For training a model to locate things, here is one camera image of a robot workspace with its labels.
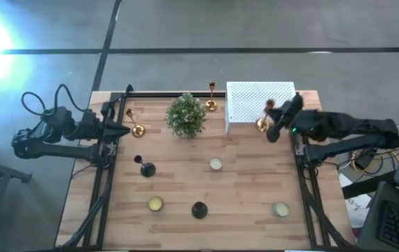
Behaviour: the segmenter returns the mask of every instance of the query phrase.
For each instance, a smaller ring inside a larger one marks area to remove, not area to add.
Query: white box
[[[296,95],[292,82],[227,82],[225,122],[226,134],[230,133],[232,124],[256,123],[263,117],[268,99],[273,99],[276,106]]]

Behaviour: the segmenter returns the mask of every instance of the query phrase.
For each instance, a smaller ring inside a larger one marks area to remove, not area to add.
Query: potted plant
[[[167,110],[167,124],[173,134],[193,139],[202,130],[206,121],[206,107],[192,94],[183,94],[174,99]]]

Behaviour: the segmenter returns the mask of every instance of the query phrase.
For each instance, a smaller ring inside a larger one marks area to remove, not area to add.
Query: candle
[[[290,213],[290,208],[284,202],[274,204],[273,211],[278,217],[287,217]]]
[[[164,202],[158,196],[154,196],[148,201],[148,207],[150,207],[151,211],[159,211],[162,208]]]
[[[209,165],[213,170],[219,170],[221,167],[223,167],[223,162],[221,161],[221,158],[214,157],[211,159]]]

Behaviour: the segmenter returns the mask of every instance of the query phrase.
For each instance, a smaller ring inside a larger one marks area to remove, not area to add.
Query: gray floor
[[[0,0],[0,24],[11,48],[102,48],[113,4]],[[129,0],[122,3],[111,44],[355,46],[399,47],[399,0]],[[0,210],[0,251],[48,249],[74,161],[14,156],[13,134],[39,121],[22,108],[20,95],[36,92],[50,106],[56,87],[66,83],[77,104],[85,106],[99,55],[0,56],[0,61],[6,59],[9,71],[0,77],[0,164],[31,172],[33,181],[11,181],[7,189]],[[399,53],[109,55],[100,90],[124,90],[127,84],[135,90],[204,90],[210,80],[217,81],[218,89],[226,81],[294,81],[299,90],[318,90],[325,110],[399,123]],[[65,94],[60,96],[61,104],[70,107]]]

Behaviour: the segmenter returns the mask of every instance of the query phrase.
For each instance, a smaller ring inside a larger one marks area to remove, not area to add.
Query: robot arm
[[[111,154],[107,144],[130,132],[128,127],[113,121],[113,103],[105,102],[100,121],[96,113],[87,109],[83,112],[80,122],[72,118],[72,112],[63,106],[45,111],[41,121],[33,129],[21,129],[14,135],[11,145],[16,156],[23,159],[39,158],[44,155],[82,158],[98,165],[105,165]],[[77,139],[98,139],[99,143],[92,146],[62,146],[57,145],[61,138],[73,141]]]
[[[302,97],[297,94],[281,108],[267,109],[275,123],[267,130],[268,140],[276,142],[282,128],[315,141],[343,139],[350,134],[363,135],[328,145],[306,145],[303,151],[307,164],[317,164],[326,158],[361,148],[399,147],[398,129],[392,119],[357,119],[345,113],[302,110],[303,106]]]

